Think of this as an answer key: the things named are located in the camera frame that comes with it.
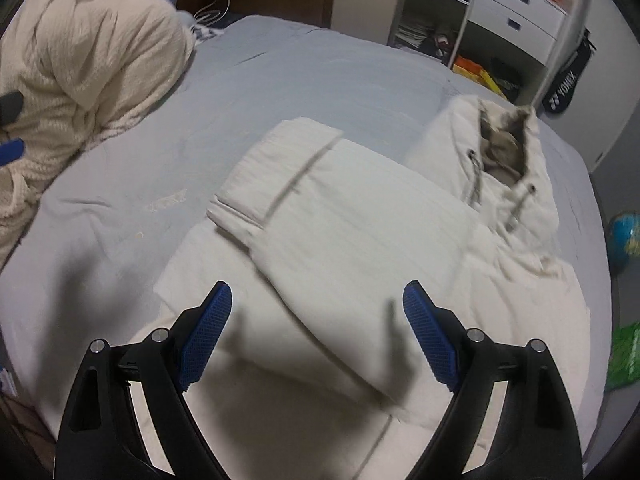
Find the blue world globe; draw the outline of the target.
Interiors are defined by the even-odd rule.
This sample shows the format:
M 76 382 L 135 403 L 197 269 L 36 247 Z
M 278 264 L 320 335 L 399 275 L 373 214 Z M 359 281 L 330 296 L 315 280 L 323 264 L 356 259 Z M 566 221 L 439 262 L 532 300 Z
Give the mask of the blue world globe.
M 606 231 L 608 265 L 613 275 L 626 269 L 632 259 L 639 257 L 639 213 L 624 211 L 608 222 Z

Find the open wardrobe shelf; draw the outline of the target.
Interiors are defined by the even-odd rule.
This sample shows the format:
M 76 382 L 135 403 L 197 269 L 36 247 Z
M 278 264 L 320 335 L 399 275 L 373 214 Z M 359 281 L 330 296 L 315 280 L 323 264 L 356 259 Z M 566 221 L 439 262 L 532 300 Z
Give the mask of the open wardrobe shelf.
M 398 0 L 388 44 L 447 65 L 471 0 Z

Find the green shopping bag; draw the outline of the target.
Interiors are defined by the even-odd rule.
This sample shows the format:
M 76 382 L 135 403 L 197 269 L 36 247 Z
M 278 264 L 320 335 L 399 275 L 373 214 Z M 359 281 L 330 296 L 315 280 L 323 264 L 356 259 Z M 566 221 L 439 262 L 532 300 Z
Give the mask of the green shopping bag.
M 612 333 L 605 390 L 612 391 L 638 382 L 640 375 L 640 323 L 620 327 Z

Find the bed with grey-blue sheet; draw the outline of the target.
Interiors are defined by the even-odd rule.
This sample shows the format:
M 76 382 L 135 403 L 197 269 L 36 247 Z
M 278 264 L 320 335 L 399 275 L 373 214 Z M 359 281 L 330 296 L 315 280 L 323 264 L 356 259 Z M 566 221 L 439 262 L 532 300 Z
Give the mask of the bed with grey-blue sheet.
M 199 47 L 148 118 L 79 155 L 44 193 L 1 274 L 2 334 L 18 381 L 53 434 L 53 474 L 66 401 L 89 344 L 136 344 L 174 324 L 160 322 L 155 284 L 255 144 L 281 122 L 307 118 L 404 162 L 457 96 L 517 108 L 424 58 L 252 16 Z M 536 118 L 559 214 L 555 248 L 573 266 L 590 313 L 593 398 L 585 412 L 593 430 L 579 437 L 584 472 L 610 344 L 604 236 L 584 161 Z M 168 471 L 141 385 L 131 384 L 130 394 L 152 464 Z

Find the cream fleece blanket pile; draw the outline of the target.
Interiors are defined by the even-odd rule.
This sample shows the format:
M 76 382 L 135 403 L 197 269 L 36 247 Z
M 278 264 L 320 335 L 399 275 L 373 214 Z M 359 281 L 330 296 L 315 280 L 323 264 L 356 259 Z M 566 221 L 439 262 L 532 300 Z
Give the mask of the cream fleece blanket pile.
M 1 91 L 24 98 L 1 137 L 25 143 L 1 170 L 3 260 L 76 154 L 137 125 L 193 49 L 170 0 L 24 0 L 1 38 Z

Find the white hooded padded jacket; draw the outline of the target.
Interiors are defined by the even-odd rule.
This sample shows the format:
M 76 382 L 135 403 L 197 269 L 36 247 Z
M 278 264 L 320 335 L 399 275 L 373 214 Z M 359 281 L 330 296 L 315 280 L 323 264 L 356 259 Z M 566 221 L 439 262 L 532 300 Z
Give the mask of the white hooded padded jacket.
M 235 479 L 397 479 L 450 395 L 401 305 L 435 304 L 505 344 L 544 340 L 587 440 L 590 313 L 555 248 L 559 214 L 528 107 L 457 96 L 404 162 L 307 118 L 281 122 L 160 274 L 160 322 L 227 282 L 233 310 L 186 395 Z

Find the orange yellow box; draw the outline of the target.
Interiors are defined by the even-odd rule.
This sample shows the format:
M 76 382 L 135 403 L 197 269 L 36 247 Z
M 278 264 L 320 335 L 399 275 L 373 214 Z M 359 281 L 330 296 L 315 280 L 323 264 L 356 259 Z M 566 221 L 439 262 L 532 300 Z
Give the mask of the orange yellow box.
M 451 69 L 455 74 L 480 84 L 484 88 L 494 92 L 497 96 L 501 96 L 503 99 L 506 98 L 506 95 L 494 81 L 494 78 L 492 78 L 488 71 L 480 64 L 458 55 Z

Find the white drawer unit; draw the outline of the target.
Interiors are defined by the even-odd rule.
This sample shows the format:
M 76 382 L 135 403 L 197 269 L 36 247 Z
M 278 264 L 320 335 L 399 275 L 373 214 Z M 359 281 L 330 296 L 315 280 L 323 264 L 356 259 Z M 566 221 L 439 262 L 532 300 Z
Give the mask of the white drawer unit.
M 470 0 L 460 49 L 551 67 L 579 44 L 586 10 L 587 0 Z

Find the black Yonex racket bag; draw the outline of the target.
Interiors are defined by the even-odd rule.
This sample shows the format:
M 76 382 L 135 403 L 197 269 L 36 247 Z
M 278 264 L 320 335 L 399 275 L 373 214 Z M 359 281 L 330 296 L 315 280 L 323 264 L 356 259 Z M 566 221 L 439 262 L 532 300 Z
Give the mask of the black Yonex racket bag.
M 591 42 L 590 30 L 585 28 L 579 44 L 554 76 L 547 93 L 542 98 L 542 108 L 548 115 L 563 114 L 572 102 L 582 73 L 597 48 Z

